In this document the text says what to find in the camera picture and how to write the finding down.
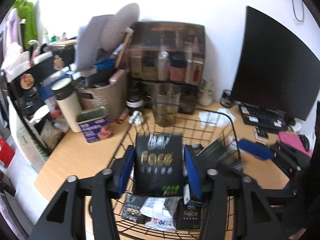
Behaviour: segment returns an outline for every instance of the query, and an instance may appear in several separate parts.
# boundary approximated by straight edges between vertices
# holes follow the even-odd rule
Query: thermos bottle
[[[81,132],[76,123],[77,115],[82,111],[71,78],[63,78],[55,82],[51,89],[56,96],[60,110],[74,132]]]

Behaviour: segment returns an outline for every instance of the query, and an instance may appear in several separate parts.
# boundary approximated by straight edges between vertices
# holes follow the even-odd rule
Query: blue gripper pad
[[[184,160],[186,163],[186,168],[188,171],[188,180],[192,192],[196,195],[198,199],[202,198],[201,190],[201,174],[202,171],[196,168],[195,163],[192,160],[192,153],[189,152],[188,147],[184,148]]]
[[[268,148],[261,143],[254,143],[246,139],[238,141],[238,147],[261,160],[273,160],[273,154]]]
[[[113,184],[116,186],[118,197],[124,193],[128,184],[129,176],[133,167],[134,155],[136,149],[133,145],[129,145],[120,159],[115,159],[111,169],[113,171]]]

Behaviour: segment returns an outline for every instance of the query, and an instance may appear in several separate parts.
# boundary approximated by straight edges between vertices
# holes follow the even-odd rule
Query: purple can
[[[108,121],[108,110],[104,106],[82,111],[77,116],[77,124],[88,143],[107,139],[113,133]]]

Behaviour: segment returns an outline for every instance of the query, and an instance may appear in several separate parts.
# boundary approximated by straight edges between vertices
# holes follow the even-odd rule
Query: cable
[[[292,8],[293,8],[293,13],[294,13],[294,17],[297,19],[297,21],[298,22],[304,22],[304,6],[303,6],[303,1],[301,0],[301,5],[302,5],[302,20],[299,20],[298,18],[297,18],[297,15],[296,15],[296,10],[294,9],[294,2],[293,2],[293,0],[291,0],[292,1]]]
[[[89,213],[90,217],[92,218],[92,203],[91,203],[91,199],[90,199],[89,205],[88,205],[88,213]]]

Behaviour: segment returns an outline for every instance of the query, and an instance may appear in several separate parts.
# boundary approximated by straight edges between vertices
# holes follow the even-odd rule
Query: computer mouse
[[[308,152],[310,150],[310,143],[307,136],[305,136],[304,134],[300,134],[299,138],[300,138],[300,141],[302,142],[304,149]]]

